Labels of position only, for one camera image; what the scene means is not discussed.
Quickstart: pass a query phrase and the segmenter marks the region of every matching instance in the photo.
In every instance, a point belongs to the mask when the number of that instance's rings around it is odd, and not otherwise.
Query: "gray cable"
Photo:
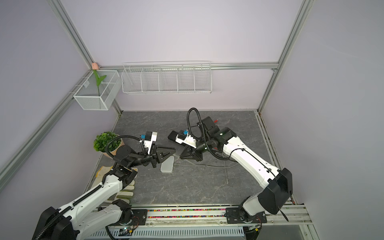
[[[227,168],[225,167],[225,161],[224,161],[224,171],[225,171],[225,179],[227,180],[227,184],[228,184],[229,180],[227,175]]]
[[[213,167],[213,168],[230,168],[230,167],[234,167],[236,165],[238,165],[239,163],[236,163],[234,165],[229,165],[229,166],[226,166],[226,167],[222,167],[222,166],[212,166],[212,165],[205,165],[205,164],[197,164],[197,163],[192,163],[190,161],[188,161],[187,159],[184,159],[185,161],[189,162],[190,164],[181,164],[181,163],[174,163],[176,165],[181,165],[181,166],[192,166],[192,165],[196,165],[196,166],[202,166],[202,167]]]

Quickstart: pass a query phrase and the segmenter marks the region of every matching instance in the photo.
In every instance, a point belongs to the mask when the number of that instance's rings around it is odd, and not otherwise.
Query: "plant pot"
[[[113,151],[111,152],[111,154],[112,154],[112,155],[116,155],[116,151],[119,149],[119,147],[121,147],[121,146],[123,146],[123,145],[124,145],[124,142],[123,142],[122,139],[121,139],[121,143],[120,143],[120,145],[119,145],[115,150],[113,150]],[[110,157],[106,152],[103,152],[103,154],[111,159],[111,157]]]

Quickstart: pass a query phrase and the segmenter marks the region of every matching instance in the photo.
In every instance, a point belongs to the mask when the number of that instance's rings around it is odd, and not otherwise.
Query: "white wire basket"
[[[116,70],[97,70],[97,73],[100,77],[107,75],[100,83],[99,90],[92,73],[73,96],[84,110],[108,110],[121,88]]]
[[[123,63],[123,66],[121,82],[126,94],[212,92],[210,62]]]

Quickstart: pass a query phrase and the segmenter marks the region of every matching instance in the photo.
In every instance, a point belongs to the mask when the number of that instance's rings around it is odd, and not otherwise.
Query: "white plastic box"
[[[170,156],[161,164],[161,172],[163,173],[172,173],[173,171],[173,161],[175,160],[174,156]]]

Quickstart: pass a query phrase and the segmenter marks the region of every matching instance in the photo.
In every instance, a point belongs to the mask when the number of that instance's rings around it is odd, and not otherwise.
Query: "potted plant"
[[[106,152],[105,152],[105,146],[107,146],[107,143],[109,143],[114,137],[117,137],[118,135],[114,132],[103,132],[100,135],[97,135],[95,141],[93,141],[93,148],[96,151],[102,152],[105,156],[111,158]],[[116,141],[113,141],[111,145],[109,146],[109,151],[112,155],[116,155],[117,149],[124,145],[124,142],[122,139],[118,139]]]

